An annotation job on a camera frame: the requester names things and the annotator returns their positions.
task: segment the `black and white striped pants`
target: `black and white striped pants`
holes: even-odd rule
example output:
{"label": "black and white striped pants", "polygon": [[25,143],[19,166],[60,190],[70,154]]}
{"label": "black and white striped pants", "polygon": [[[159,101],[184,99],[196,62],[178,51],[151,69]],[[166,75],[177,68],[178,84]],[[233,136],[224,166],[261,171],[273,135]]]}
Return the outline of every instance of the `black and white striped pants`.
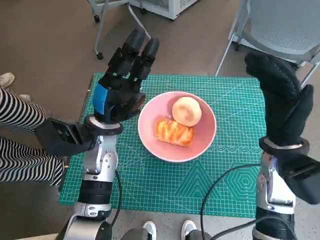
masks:
{"label": "black and white striped pants", "polygon": [[[52,116],[41,106],[0,88],[1,127],[33,134],[37,126]],[[58,156],[0,136],[0,182],[44,181],[57,187],[63,171],[64,163]]]}

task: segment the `chair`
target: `chair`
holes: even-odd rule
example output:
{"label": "chair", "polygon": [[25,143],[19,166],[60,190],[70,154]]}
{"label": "chair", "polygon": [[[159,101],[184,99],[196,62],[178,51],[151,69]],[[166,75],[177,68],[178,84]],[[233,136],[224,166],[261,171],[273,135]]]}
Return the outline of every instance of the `chair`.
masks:
{"label": "chair", "polygon": [[313,64],[304,86],[320,62],[320,0],[241,0],[218,75],[233,41],[283,58]]}
{"label": "chair", "polygon": [[132,15],[132,17],[134,18],[136,23],[140,26],[140,28],[142,28],[145,31],[145,34],[148,37],[148,39],[151,39],[149,33],[147,32],[145,27],[142,25],[142,23],[139,21],[138,17],[135,15],[134,11],[132,10],[132,8],[130,6],[130,0],[87,0],[87,1],[90,3],[90,5],[92,7],[92,14],[93,14],[95,22],[96,23],[100,22],[100,17],[99,17],[100,14],[101,14],[101,18],[102,18],[102,21],[100,22],[98,33],[96,35],[95,44],[94,44],[94,52],[96,54],[96,57],[99,60],[104,58],[103,54],[98,51],[98,46],[99,46],[100,34],[101,34],[101,31],[104,26],[103,20],[106,17],[107,9],[118,7],[120,5],[126,4],[130,14]]}

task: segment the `shoe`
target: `shoe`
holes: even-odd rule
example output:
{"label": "shoe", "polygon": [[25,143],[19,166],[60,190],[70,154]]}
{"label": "shoe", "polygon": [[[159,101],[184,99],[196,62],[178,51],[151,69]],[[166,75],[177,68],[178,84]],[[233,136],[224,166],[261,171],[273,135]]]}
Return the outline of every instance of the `shoe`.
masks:
{"label": "shoe", "polygon": [[153,221],[147,221],[145,224],[143,224],[143,228],[146,229],[148,233],[152,235],[152,240],[157,239],[157,229]]}
{"label": "shoe", "polygon": [[31,102],[31,97],[28,94],[20,94],[19,98],[21,98],[22,100],[24,100],[25,102]]}
{"label": "shoe", "polygon": [[186,236],[193,230],[197,230],[196,224],[191,220],[186,220],[181,228],[181,240],[186,240]]}
{"label": "shoe", "polygon": [[15,75],[11,72],[7,72],[5,74],[0,75],[0,88],[7,88],[9,87],[15,80]]}

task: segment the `glazed pastry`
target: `glazed pastry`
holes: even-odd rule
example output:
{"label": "glazed pastry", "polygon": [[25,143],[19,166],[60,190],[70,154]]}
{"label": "glazed pastry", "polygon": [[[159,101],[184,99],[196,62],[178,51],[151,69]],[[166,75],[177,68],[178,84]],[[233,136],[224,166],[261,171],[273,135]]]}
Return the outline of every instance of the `glazed pastry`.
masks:
{"label": "glazed pastry", "polygon": [[173,104],[172,116],[179,124],[192,127],[200,121],[201,115],[200,105],[192,97],[181,97]]}
{"label": "glazed pastry", "polygon": [[155,126],[154,135],[160,141],[187,147],[193,142],[195,130],[174,120],[162,118]]}

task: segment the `floor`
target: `floor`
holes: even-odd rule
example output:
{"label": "floor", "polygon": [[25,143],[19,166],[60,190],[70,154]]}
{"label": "floor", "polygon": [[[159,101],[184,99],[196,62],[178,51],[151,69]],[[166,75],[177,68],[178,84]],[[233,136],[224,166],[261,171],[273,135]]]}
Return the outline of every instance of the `floor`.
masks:
{"label": "floor", "polygon": [[[160,39],[160,49],[153,73],[211,75],[227,44],[229,30],[239,0],[200,0],[174,22],[148,13],[137,15],[152,36]],[[53,110],[62,118],[78,119],[92,73],[103,72],[114,50],[123,43],[135,24],[124,6],[108,11],[104,20],[100,50],[103,60],[93,52],[98,25],[88,3],[78,0],[3,0],[0,1],[0,73],[13,72],[13,90]],[[221,75],[246,76],[244,56],[248,50],[229,51]],[[303,76],[306,66],[299,70]],[[320,73],[310,81],[320,89]],[[314,109],[304,136],[311,143],[310,155],[320,155],[320,97],[315,94]],[[10,134],[21,143],[37,147],[32,136]],[[41,183],[0,184],[0,235],[3,240],[58,232],[70,216],[68,206],[58,205],[56,189]],[[296,233],[299,239],[318,239],[320,207],[298,201]],[[119,239],[130,228],[153,220],[158,240],[180,239],[181,224],[197,215],[126,211],[120,213],[113,231]],[[247,219],[206,216],[205,229],[210,234],[247,222]],[[222,239],[251,238],[251,228]]]}

